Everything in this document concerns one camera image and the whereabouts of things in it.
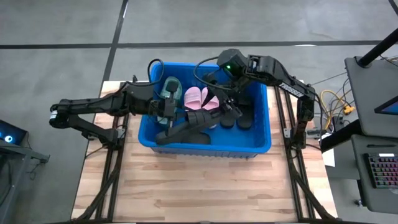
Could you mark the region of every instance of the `teal shoe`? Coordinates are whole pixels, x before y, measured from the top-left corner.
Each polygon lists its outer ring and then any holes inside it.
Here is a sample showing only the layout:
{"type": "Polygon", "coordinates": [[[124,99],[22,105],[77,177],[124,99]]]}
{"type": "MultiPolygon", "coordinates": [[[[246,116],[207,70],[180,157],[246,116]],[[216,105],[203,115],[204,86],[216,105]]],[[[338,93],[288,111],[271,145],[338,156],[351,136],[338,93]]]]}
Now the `teal shoe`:
{"type": "MultiPolygon", "coordinates": [[[[164,81],[164,84],[163,84],[162,91],[160,92],[160,97],[163,99],[170,97],[171,92],[166,90],[166,86],[170,81],[178,82],[178,88],[177,88],[177,91],[174,93],[174,99],[177,100],[177,103],[179,103],[181,100],[181,96],[182,96],[182,86],[181,86],[180,80],[178,80],[178,78],[175,78],[175,77],[167,77],[166,78],[166,81],[164,81]]],[[[157,122],[159,122],[159,124],[167,125],[167,121],[168,121],[167,118],[161,118],[160,116],[157,117],[157,122]]]]}

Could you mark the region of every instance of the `black desk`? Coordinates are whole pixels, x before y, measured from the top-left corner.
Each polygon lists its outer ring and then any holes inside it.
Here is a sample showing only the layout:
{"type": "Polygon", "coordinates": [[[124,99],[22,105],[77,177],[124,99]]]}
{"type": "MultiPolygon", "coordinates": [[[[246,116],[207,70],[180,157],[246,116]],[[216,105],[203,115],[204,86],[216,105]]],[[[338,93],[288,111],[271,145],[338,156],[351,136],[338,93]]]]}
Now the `black desk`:
{"type": "Polygon", "coordinates": [[[353,134],[398,138],[398,116],[374,112],[398,96],[398,68],[385,60],[375,60],[369,68],[360,67],[355,58],[346,58],[345,64],[359,119],[323,139],[322,151],[348,141],[353,134]]]}
{"type": "Polygon", "coordinates": [[[359,180],[353,145],[351,141],[335,147],[335,166],[326,166],[328,178],[359,180]]]}
{"type": "Polygon", "coordinates": [[[30,159],[38,159],[41,163],[47,163],[50,156],[35,152],[27,147],[10,144],[3,140],[0,140],[0,154],[9,159],[12,176],[11,183],[8,183],[8,180],[4,181],[0,179],[2,184],[3,182],[7,182],[6,185],[12,186],[8,194],[6,194],[7,196],[3,203],[0,205],[0,224],[3,224],[10,223],[11,212],[16,202],[18,191],[23,184],[23,177],[26,175],[30,159]]]}
{"type": "Polygon", "coordinates": [[[374,189],[363,158],[363,154],[370,152],[398,153],[398,146],[384,148],[367,147],[368,144],[398,145],[398,139],[383,139],[355,134],[352,135],[351,142],[353,143],[354,155],[361,179],[359,192],[363,204],[373,212],[398,214],[398,189],[374,189]]]}

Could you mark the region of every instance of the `computer monitor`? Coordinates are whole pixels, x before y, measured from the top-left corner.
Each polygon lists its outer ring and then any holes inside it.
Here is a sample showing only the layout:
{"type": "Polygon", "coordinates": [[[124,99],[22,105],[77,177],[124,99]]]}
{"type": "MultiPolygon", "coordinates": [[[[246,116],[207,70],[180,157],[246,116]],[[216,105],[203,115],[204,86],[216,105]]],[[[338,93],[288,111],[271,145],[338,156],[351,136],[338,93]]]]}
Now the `computer monitor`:
{"type": "Polygon", "coordinates": [[[398,96],[374,109],[376,113],[398,115],[398,96]]]}
{"type": "Polygon", "coordinates": [[[0,120],[0,139],[11,144],[20,146],[27,131],[15,127],[3,120],[0,120]]]}

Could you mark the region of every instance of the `floor tile line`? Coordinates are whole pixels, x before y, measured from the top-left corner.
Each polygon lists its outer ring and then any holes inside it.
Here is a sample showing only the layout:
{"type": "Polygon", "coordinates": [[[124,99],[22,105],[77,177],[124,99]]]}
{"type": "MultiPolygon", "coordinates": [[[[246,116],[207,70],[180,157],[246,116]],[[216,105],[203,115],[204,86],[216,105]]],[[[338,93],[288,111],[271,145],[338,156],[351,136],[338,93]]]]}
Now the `floor tile line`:
{"type": "Polygon", "coordinates": [[[394,12],[396,12],[396,14],[398,16],[398,6],[397,6],[396,2],[394,0],[388,0],[388,2],[390,3],[392,9],[394,10],[394,12]]]}
{"type": "Polygon", "coordinates": [[[106,66],[105,66],[105,71],[104,71],[104,75],[102,78],[102,82],[108,81],[111,76],[111,70],[112,70],[112,66],[113,66],[114,56],[116,55],[116,49],[118,48],[120,33],[122,30],[124,16],[126,15],[128,4],[129,4],[129,0],[123,0],[122,6],[120,8],[118,23],[116,25],[114,35],[113,35],[112,46],[111,46],[111,49],[109,50],[108,60],[106,61],[106,66]]]}
{"type": "Polygon", "coordinates": [[[112,44],[11,44],[0,49],[107,49],[112,44]]]}
{"type": "Polygon", "coordinates": [[[153,42],[153,43],[112,43],[112,44],[27,44],[0,45],[0,49],[111,49],[110,59],[116,49],[162,49],[190,47],[289,47],[289,46],[346,46],[377,45],[381,40],[332,40],[332,41],[250,41],[250,42],[153,42]]]}
{"type": "Polygon", "coordinates": [[[381,40],[119,43],[120,49],[377,45],[381,40]]]}

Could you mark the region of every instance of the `blue light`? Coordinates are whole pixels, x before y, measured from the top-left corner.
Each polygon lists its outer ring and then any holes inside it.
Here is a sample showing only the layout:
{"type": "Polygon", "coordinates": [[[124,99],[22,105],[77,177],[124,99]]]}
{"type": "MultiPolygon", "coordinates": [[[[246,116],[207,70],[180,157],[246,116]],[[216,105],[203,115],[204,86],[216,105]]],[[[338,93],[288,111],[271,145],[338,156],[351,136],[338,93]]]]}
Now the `blue light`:
{"type": "Polygon", "coordinates": [[[4,140],[5,140],[6,142],[11,142],[11,141],[12,141],[12,137],[11,137],[11,136],[6,136],[6,137],[4,138],[4,140]]]}

